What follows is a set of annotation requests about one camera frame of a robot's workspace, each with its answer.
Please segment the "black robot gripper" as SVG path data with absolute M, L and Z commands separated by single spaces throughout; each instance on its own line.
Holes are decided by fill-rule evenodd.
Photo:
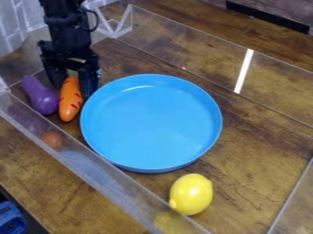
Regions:
M 67 69 L 77 71 L 77 82 L 81 96 L 89 99 L 97 90 L 101 70 L 97 55 L 91 50 L 95 30 L 89 28 L 87 17 L 45 17 L 49 29 L 49 41 L 40 40 L 40 58 L 49 83 L 60 89 Z

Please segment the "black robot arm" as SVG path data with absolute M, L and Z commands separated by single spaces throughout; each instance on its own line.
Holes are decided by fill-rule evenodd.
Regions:
M 40 40 L 37 46 L 40 59 L 49 82 L 60 89 L 71 69 L 77 73 L 80 93 L 88 99 L 97 90 L 101 70 L 97 55 L 91 49 L 91 33 L 88 14 L 96 12 L 81 4 L 84 0 L 39 0 L 44 9 L 44 22 L 49 29 L 51 41 Z

